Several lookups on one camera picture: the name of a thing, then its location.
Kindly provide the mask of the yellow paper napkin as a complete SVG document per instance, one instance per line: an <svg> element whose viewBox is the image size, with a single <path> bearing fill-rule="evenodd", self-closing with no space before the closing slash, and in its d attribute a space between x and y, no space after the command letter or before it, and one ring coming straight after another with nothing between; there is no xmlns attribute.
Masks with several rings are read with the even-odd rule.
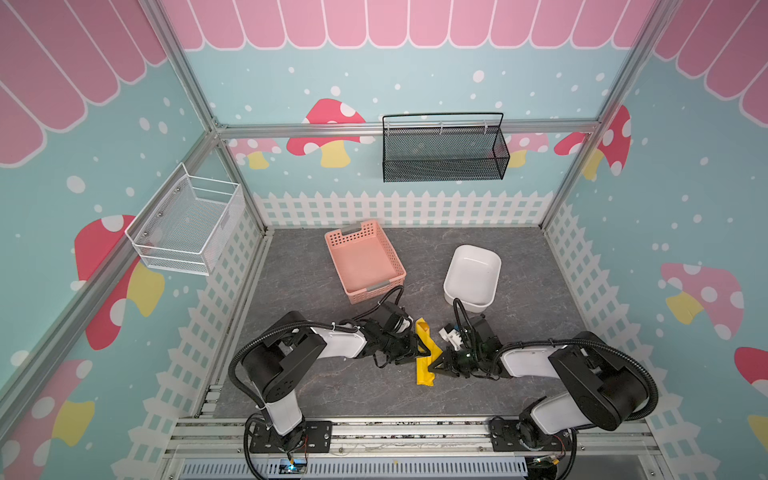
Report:
<svg viewBox="0 0 768 480"><path fill-rule="evenodd" d="M430 327L423 318L416 321L415 332L419 339L419 356L416 359L416 383L420 386L432 387L436 374L429 370L429 366L438 359L443 351L432 339Z"/></svg>

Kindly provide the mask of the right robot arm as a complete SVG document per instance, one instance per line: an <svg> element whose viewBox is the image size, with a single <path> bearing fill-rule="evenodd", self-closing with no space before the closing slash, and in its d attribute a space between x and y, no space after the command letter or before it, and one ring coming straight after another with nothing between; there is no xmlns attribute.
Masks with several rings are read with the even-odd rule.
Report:
<svg viewBox="0 0 768 480"><path fill-rule="evenodd" d="M489 432L499 452L566 449L580 430L614 431L657 407L659 391L649 371L590 331L571 339L502 344L484 316L445 333L448 348L427 367L431 374L489 380L553 378L564 393L544 396L516 418L493 417Z"/></svg>

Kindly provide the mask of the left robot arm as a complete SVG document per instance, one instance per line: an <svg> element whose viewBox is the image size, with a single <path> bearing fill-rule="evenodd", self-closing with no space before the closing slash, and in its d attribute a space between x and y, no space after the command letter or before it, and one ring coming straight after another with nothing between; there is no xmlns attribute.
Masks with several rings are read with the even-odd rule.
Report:
<svg viewBox="0 0 768 480"><path fill-rule="evenodd" d="M400 305L403 291L396 286L372 308L338 322L310 321L290 311L234 354L228 379L257 408L245 430L248 452L264 447L292 456L319 445L316 424L306 419L296 394L317 361L371 357L384 368L430 356L416 321Z"/></svg>

